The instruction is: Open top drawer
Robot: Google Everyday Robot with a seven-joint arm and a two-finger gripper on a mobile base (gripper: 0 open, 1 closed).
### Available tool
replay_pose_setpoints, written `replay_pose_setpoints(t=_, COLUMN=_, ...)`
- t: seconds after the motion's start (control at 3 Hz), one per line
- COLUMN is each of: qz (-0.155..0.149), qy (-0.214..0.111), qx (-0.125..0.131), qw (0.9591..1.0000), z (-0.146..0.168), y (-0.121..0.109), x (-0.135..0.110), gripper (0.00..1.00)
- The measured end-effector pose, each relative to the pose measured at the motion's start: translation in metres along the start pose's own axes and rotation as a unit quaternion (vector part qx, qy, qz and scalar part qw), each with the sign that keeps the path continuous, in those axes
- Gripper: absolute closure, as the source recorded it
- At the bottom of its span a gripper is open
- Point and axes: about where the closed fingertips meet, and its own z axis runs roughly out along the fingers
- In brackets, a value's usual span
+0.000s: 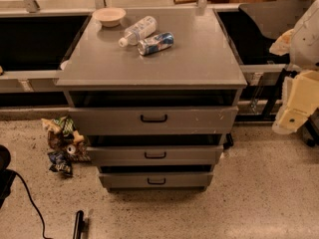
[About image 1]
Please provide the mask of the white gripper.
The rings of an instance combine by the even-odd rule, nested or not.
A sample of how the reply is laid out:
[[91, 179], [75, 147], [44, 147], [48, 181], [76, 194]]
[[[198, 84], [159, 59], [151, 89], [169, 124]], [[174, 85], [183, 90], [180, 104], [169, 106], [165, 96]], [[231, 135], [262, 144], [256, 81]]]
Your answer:
[[[278, 56], [288, 54], [293, 33], [293, 29], [283, 33], [270, 46], [269, 52]], [[318, 108], [318, 71], [303, 71], [295, 78], [286, 77], [282, 85], [282, 106], [276, 115], [272, 130], [279, 134], [296, 132]]]

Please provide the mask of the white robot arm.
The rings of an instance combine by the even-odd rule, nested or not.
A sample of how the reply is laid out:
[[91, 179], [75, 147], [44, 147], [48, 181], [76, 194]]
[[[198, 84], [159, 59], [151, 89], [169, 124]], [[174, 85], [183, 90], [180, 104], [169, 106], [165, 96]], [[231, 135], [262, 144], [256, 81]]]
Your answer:
[[272, 129], [279, 134], [296, 132], [319, 108], [319, 1], [315, 0], [293, 29], [282, 34], [269, 48], [274, 55], [289, 55], [290, 65], [301, 69], [285, 77], [282, 106]]

